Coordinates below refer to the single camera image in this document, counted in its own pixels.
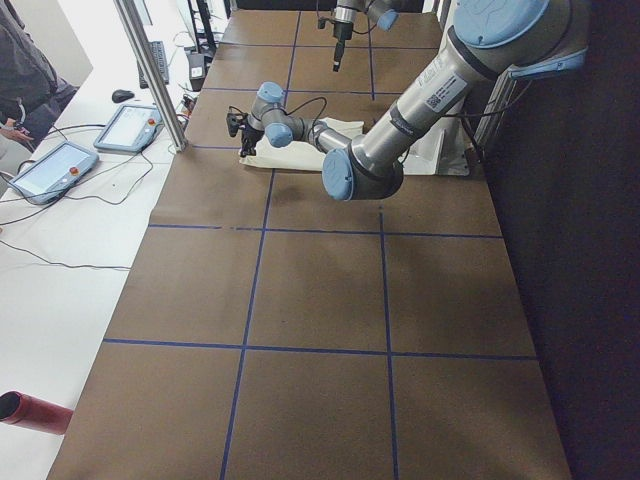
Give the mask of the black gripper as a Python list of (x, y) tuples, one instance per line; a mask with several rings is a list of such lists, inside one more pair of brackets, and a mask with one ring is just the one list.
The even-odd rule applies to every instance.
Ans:
[(333, 37), (336, 39), (336, 46), (332, 70), (334, 72), (338, 72), (341, 67), (342, 55), (344, 54), (346, 42), (352, 38), (352, 23), (334, 20)]
[(257, 143), (260, 141), (260, 131), (251, 126), (244, 126), (241, 131), (241, 152), (240, 156), (246, 158), (249, 152), (255, 152)]

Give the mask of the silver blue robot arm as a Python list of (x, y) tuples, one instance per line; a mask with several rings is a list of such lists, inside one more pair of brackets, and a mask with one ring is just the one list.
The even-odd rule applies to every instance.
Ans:
[(259, 140), (275, 148), (305, 141), (324, 153), (322, 181), (339, 201), (385, 199), (400, 188), (400, 157), (482, 81), (548, 78), (580, 68), (588, 49), (588, 1), (460, 1), (443, 49), (364, 135), (350, 139), (320, 120), (284, 109), (284, 91), (263, 83), (249, 112), (227, 114), (240, 154)]
[(396, 22), (402, 5), (403, 1), (394, 0), (338, 1), (331, 17), (333, 37), (336, 39), (333, 71), (338, 72), (340, 70), (346, 42), (352, 39), (355, 19), (358, 13), (363, 13), (371, 23), (371, 26), (376, 26), (383, 31), (389, 31)]

